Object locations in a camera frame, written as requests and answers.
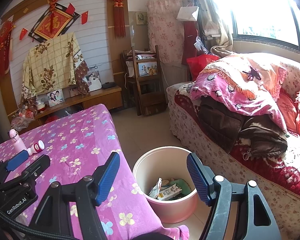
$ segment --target metal screw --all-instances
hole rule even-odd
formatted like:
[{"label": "metal screw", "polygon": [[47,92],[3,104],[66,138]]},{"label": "metal screw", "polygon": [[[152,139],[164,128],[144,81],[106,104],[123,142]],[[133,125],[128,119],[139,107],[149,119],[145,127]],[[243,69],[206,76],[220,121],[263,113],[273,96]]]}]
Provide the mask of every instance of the metal screw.
[{"label": "metal screw", "polygon": [[54,182],[51,183],[50,186],[51,186],[51,187],[58,187],[58,186],[59,186],[59,182],[54,181]]},{"label": "metal screw", "polygon": [[255,187],[257,185],[257,183],[254,180],[249,180],[248,184],[250,187]]},{"label": "metal screw", "polygon": [[214,179],[218,182],[223,182],[223,180],[225,179],[224,177],[222,177],[221,175],[217,175],[214,177]]},{"label": "metal screw", "polygon": [[84,177],[83,177],[83,180],[84,180],[84,181],[91,181],[91,180],[92,180],[92,176],[91,176],[91,175],[84,176]]}]

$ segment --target trash bin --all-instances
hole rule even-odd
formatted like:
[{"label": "trash bin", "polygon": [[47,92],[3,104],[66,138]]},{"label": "trash bin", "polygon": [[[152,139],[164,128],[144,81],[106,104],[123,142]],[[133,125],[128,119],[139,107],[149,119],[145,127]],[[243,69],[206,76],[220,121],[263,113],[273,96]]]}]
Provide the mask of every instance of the trash bin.
[{"label": "trash bin", "polygon": [[[153,149],[142,155],[133,167],[133,175],[152,209],[163,223],[178,223],[194,212],[198,194],[187,169],[186,158],[190,151],[174,146]],[[192,192],[180,199],[162,201],[149,197],[150,190],[162,179],[184,179]]]}]

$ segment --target bed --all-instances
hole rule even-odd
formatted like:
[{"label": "bed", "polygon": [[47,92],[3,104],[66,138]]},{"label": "bed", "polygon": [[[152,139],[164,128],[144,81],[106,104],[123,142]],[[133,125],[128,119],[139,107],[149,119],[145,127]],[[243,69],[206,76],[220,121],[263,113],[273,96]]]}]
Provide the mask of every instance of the bed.
[{"label": "bed", "polygon": [[[26,146],[42,140],[45,150],[30,156],[10,173],[7,180],[21,174],[21,171],[41,154],[48,155],[51,160],[50,167],[36,180],[38,200],[23,212],[27,223],[52,182],[77,182],[83,176],[92,174],[99,165],[106,162],[112,151],[116,151],[120,155],[118,174],[108,199],[97,207],[107,238],[127,240],[148,232],[159,232],[172,239],[189,238],[186,226],[164,228],[151,209],[121,151],[111,115],[104,105],[93,106],[45,124],[21,137]],[[14,154],[10,140],[0,145],[0,160],[10,159]],[[75,203],[70,203],[70,209],[74,236],[82,239]]]}]

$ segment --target small red flag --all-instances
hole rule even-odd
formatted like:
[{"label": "small red flag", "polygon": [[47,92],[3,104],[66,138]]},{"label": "small red flag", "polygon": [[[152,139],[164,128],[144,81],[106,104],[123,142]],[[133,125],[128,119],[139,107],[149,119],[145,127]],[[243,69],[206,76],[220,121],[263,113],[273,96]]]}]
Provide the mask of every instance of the small red flag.
[{"label": "small red flag", "polygon": [[71,3],[69,3],[68,8],[66,9],[66,13],[67,13],[67,14],[70,14],[70,15],[73,15],[73,14],[74,14],[74,11],[75,11],[74,6],[73,6]]},{"label": "small red flag", "polygon": [[85,24],[88,21],[88,11],[81,15],[81,24]]},{"label": "small red flag", "polygon": [[27,34],[28,30],[25,28],[22,28],[21,33],[20,33],[20,37],[19,40],[22,40],[23,37]]}]

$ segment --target framed photo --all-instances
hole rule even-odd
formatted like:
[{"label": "framed photo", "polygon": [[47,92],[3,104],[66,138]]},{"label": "framed photo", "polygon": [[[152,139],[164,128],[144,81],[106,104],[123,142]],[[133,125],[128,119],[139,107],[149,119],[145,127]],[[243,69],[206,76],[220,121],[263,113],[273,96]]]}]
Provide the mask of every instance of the framed photo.
[{"label": "framed photo", "polygon": [[98,70],[89,71],[86,78],[89,86],[89,92],[102,88]]},{"label": "framed photo", "polygon": [[77,95],[80,95],[77,88],[69,88],[70,97],[75,97]]},{"label": "framed photo", "polygon": [[146,12],[136,12],[136,24],[137,25],[148,24],[148,15]]},{"label": "framed photo", "polygon": [[68,28],[79,18],[79,14],[74,12],[73,15],[66,13],[67,7],[56,3],[53,11],[52,32],[50,32],[51,13],[47,9],[39,18],[36,24],[29,32],[29,36],[38,42],[45,42],[61,34],[65,34]]},{"label": "framed photo", "polygon": [[55,90],[47,94],[49,106],[53,107],[57,104],[63,103],[65,101],[62,93],[62,89]]}]

